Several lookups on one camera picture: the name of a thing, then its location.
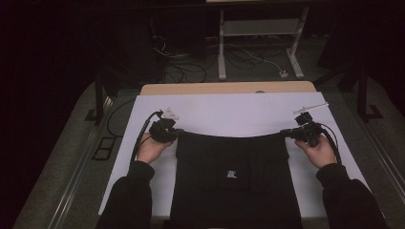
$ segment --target white table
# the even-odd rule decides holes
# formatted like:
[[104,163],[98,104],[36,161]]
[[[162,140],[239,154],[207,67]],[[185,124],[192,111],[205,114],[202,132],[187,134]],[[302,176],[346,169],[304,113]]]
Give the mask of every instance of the white table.
[[[175,127],[188,132],[220,136],[256,136],[297,127],[293,111],[303,106],[323,103],[325,99],[321,93],[140,95],[134,104],[99,213],[104,209],[113,184],[120,177],[126,176],[139,130],[152,112],[170,107],[181,117]],[[328,125],[335,132],[342,162],[347,167],[349,176],[367,184],[329,108],[313,110],[310,113],[315,121]],[[286,144],[301,216],[325,217],[322,186],[315,177],[317,169],[295,146],[293,139],[286,138]],[[154,204],[152,215],[156,217],[170,216],[176,174],[176,147],[177,142],[152,163],[156,171],[151,181]]]

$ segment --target black garment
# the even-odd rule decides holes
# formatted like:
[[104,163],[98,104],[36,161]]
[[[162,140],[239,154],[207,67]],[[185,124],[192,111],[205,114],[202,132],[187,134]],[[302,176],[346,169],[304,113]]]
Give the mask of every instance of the black garment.
[[[150,228],[153,174],[149,165],[133,162],[128,176],[114,185],[96,228]],[[330,229],[388,228],[373,195],[360,181],[350,180],[344,166],[327,165],[316,176],[324,186]]]
[[149,181],[154,174],[148,164],[132,162],[127,177],[114,184],[96,228],[149,228],[152,216]]
[[316,177],[324,187],[330,229],[389,228],[372,193],[360,180],[350,180],[344,166],[326,165]]
[[302,228],[282,135],[184,133],[176,157],[175,228]]

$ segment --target handheld controller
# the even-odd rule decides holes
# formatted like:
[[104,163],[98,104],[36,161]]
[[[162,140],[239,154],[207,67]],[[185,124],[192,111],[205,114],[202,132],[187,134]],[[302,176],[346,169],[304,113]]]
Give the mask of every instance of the handheld controller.
[[152,123],[149,133],[152,138],[160,143],[166,143],[174,141],[178,136],[184,132],[182,129],[175,129],[173,126],[176,124],[176,121],[173,119],[167,119],[160,117],[159,121]]
[[308,112],[301,113],[295,118],[300,127],[293,129],[284,129],[280,133],[297,140],[307,142],[310,147],[318,145],[318,136],[324,133],[320,124],[312,121],[312,116]]

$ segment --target gray floor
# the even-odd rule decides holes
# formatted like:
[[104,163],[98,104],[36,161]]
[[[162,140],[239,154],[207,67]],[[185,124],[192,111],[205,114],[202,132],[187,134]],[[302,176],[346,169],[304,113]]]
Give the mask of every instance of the gray floor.
[[[312,37],[302,39],[297,58],[303,69],[305,80],[313,81],[328,70],[316,67],[327,38]],[[256,37],[230,39],[226,46],[226,71],[228,82],[245,81],[280,81],[278,68],[260,61],[246,62],[250,57],[244,49],[254,55],[265,56],[282,69],[288,70],[290,76],[284,80],[297,80],[288,64],[284,49],[290,38]],[[168,68],[165,82],[218,82],[216,47],[207,52],[206,60],[196,62],[186,55],[171,58],[176,67]],[[172,55],[181,51],[170,51]],[[186,76],[180,72],[183,68]],[[369,104],[376,105],[383,119],[363,122],[355,113],[356,90],[341,94],[336,84],[340,77],[326,82],[317,90],[322,92],[330,103],[330,110],[339,125],[354,159],[365,179],[370,185],[382,212],[393,229],[405,225],[405,205],[401,188],[405,174],[405,119],[393,106],[384,90],[374,81],[369,81]],[[77,101],[71,118],[56,143],[53,153],[36,183],[26,206],[20,214],[14,228],[93,228],[97,221],[97,211],[101,202],[109,174],[114,166],[117,150],[121,141],[116,137],[114,146],[106,140],[105,147],[113,148],[111,157],[106,161],[91,160],[103,137],[123,135],[126,122],[134,103],[137,91],[123,91],[105,104],[105,118],[99,126],[93,121],[84,121],[89,110],[95,107],[94,85],[83,93]],[[154,228],[160,228],[160,221],[154,220]],[[305,228],[328,228],[325,219],[304,220]]]

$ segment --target hand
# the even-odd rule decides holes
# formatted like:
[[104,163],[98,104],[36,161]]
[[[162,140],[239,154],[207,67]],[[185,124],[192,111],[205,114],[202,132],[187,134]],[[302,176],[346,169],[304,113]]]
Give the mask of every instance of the hand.
[[318,169],[327,164],[336,163],[336,157],[328,140],[323,136],[318,136],[318,145],[310,147],[306,142],[295,140],[295,144],[304,150],[309,161]]
[[156,160],[166,147],[171,146],[173,142],[160,143],[154,140],[149,133],[145,133],[140,140],[140,146],[137,153],[137,160],[150,164]]

